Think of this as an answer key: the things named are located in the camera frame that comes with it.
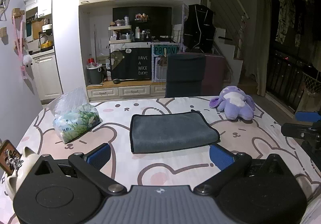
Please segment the purple and grey towel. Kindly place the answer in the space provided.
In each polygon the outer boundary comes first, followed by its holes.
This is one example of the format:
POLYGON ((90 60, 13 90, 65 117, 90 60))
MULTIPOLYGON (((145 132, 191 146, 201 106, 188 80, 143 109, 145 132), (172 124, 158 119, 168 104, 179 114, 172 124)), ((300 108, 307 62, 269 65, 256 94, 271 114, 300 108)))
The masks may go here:
POLYGON ((195 110, 167 115, 132 116, 129 130, 133 154, 178 151, 220 142, 220 134, 195 110))

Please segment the floral tissue pack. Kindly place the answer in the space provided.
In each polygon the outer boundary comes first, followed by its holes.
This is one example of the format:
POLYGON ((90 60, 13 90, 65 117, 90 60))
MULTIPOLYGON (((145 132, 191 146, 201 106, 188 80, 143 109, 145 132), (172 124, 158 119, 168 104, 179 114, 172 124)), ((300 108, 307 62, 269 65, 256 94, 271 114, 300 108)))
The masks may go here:
POLYGON ((81 87, 54 99, 48 107, 54 116, 53 128, 65 144, 101 123, 97 108, 89 103, 81 87))

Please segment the purple plush toy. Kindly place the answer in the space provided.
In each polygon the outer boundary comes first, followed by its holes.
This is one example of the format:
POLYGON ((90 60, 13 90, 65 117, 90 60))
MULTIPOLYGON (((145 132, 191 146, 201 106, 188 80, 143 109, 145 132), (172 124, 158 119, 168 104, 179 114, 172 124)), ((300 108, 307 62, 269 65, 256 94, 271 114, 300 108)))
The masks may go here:
POLYGON ((254 117, 255 102, 250 95, 234 85, 225 87, 209 102, 210 108, 216 108, 218 112, 224 112, 228 120, 241 118, 250 121, 254 117))

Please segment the white cat ceramic bowl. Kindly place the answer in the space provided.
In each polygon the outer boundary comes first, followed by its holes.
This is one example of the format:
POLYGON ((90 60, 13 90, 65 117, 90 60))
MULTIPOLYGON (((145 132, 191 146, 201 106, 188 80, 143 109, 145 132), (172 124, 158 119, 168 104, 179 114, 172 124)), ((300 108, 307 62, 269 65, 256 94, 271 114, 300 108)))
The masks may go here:
POLYGON ((4 180, 5 191, 11 200, 14 199, 21 184, 24 182, 26 176, 29 174, 39 158, 39 154, 25 146, 20 158, 14 160, 14 166, 17 167, 10 176, 6 173, 4 180))

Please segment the brown key holder plaque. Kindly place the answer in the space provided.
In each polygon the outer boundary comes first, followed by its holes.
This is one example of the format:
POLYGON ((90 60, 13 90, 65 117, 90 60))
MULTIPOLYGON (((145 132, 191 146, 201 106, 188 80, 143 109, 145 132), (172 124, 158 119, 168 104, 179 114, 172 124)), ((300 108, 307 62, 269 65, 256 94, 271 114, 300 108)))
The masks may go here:
POLYGON ((9 140, 3 141, 0 148, 0 165, 4 172, 11 176, 14 171, 22 166, 22 155, 16 150, 14 145, 9 140))

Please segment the maroon chair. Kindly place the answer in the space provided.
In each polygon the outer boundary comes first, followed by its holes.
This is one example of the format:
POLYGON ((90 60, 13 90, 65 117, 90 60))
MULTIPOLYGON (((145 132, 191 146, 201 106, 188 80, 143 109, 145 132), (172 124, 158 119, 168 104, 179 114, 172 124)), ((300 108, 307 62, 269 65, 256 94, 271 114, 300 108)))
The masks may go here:
POLYGON ((206 65, 201 94, 203 96, 219 95, 223 86, 226 59, 223 56, 210 54, 205 57, 206 65))

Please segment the dark grey trash bin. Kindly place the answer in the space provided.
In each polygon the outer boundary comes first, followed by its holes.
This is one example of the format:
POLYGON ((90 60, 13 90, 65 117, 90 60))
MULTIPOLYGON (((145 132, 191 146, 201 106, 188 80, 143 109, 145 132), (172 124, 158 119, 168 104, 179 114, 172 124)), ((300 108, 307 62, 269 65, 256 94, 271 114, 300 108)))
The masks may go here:
POLYGON ((86 65, 89 83, 101 84, 103 82, 103 67, 101 63, 89 63, 86 65))

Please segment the dark green chair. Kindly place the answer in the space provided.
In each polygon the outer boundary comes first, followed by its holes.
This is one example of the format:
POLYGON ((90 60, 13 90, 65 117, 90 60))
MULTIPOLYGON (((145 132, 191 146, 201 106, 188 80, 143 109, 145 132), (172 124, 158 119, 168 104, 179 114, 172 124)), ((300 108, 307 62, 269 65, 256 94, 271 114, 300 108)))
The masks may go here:
POLYGON ((201 54, 174 54, 168 57, 165 97, 201 95, 206 57, 201 54))

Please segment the black have a nice day cloth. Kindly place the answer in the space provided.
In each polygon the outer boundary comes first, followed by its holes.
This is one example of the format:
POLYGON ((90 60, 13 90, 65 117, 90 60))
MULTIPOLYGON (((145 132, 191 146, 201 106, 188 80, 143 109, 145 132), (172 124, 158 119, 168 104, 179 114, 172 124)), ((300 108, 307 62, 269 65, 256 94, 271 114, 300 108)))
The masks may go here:
POLYGON ((126 48, 110 54, 112 80, 144 81, 152 78, 151 48, 126 48))

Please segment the teal poison sign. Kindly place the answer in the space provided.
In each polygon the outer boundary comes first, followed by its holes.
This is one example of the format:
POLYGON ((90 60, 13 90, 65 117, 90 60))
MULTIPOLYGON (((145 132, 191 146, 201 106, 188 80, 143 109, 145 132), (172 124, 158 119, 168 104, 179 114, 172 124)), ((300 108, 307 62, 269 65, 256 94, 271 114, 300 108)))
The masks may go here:
POLYGON ((154 45, 153 53, 156 56, 165 56, 176 54, 179 52, 179 47, 177 45, 154 45))

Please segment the black hanging jacket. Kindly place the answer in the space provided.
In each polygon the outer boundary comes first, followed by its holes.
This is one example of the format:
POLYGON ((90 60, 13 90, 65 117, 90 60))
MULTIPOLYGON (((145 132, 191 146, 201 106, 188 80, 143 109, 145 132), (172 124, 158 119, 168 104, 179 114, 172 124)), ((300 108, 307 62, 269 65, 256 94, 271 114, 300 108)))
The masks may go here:
POLYGON ((186 52, 211 54, 215 36, 214 12, 200 4, 188 6, 184 22, 183 44, 186 52))

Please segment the white storage shelf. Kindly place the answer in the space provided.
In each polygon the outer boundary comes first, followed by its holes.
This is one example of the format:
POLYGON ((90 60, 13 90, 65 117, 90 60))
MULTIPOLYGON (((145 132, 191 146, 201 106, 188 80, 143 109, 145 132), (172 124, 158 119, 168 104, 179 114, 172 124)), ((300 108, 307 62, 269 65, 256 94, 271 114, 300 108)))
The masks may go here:
POLYGON ((130 43, 132 41, 131 25, 111 26, 108 28, 109 44, 130 43))

